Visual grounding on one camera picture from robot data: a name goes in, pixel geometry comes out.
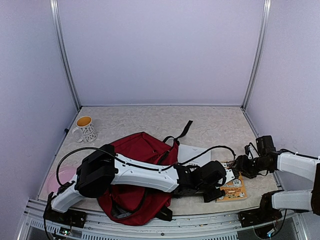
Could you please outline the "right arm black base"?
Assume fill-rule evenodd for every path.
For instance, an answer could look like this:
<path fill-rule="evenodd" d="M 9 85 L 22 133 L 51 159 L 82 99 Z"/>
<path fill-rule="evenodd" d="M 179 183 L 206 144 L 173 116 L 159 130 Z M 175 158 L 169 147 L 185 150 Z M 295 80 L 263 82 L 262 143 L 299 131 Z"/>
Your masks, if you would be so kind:
<path fill-rule="evenodd" d="M 275 209 L 272 206 L 272 196 L 278 192 L 280 191 L 276 190 L 263 194 L 258 208 L 240 211 L 238 219 L 241 227 L 251 227 L 281 219 L 281 210 Z"/>

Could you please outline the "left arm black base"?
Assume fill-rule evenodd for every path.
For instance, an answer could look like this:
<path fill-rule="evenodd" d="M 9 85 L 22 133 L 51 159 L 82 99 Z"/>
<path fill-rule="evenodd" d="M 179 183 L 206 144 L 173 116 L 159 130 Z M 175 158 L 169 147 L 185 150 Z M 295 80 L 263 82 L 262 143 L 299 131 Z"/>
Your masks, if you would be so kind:
<path fill-rule="evenodd" d="M 64 213 L 53 210 L 51 203 L 54 198 L 54 192 L 51 192 L 47 197 L 47 204 L 43 213 L 43 219 L 52 221 L 54 223 L 83 229 L 85 226 L 87 213 L 73 209 L 68 209 Z"/>

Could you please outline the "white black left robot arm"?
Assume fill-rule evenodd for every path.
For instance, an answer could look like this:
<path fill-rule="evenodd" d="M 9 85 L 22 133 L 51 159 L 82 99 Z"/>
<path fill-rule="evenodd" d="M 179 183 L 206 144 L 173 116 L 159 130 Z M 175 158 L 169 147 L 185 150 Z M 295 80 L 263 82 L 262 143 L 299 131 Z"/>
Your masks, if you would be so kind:
<path fill-rule="evenodd" d="M 111 186 L 130 185 L 155 189 L 173 195 L 218 191 L 227 182 L 227 170 L 219 161 L 204 166 L 178 163 L 157 165 L 115 153 L 112 145 L 90 147 L 68 183 L 52 195 L 50 214 L 63 223 L 70 218 L 69 208 L 85 198 L 101 197 Z"/>

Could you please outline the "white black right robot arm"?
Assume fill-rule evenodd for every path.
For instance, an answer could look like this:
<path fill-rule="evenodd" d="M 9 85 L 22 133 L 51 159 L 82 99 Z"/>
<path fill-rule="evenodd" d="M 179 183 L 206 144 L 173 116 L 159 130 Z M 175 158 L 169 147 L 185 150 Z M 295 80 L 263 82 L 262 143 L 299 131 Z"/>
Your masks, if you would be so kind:
<path fill-rule="evenodd" d="M 271 151 L 255 158 L 241 155 L 236 160 L 236 169 L 249 179 L 263 171 L 278 172 L 284 188 L 263 194 L 259 207 L 242 211 L 242 215 L 266 222 L 281 210 L 320 214 L 319 157 L 288 151 Z"/>

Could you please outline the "red backpack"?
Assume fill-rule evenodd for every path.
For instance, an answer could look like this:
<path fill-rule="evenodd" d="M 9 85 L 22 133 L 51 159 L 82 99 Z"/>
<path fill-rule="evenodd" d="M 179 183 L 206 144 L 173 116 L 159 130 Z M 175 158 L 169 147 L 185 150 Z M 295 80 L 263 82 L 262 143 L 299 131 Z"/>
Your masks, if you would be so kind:
<path fill-rule="evenodd" d="M 111 185 L 97 201 L 113 222 L 142 226 L 153 218 L 170 222 L 172 191 L 177 188 L 179 139 L 192 124 L 188 121 L 182 133 L 167 144 L 146 132 L 138 132 L 111 143 L 115 153 L 125 157 Z"/>

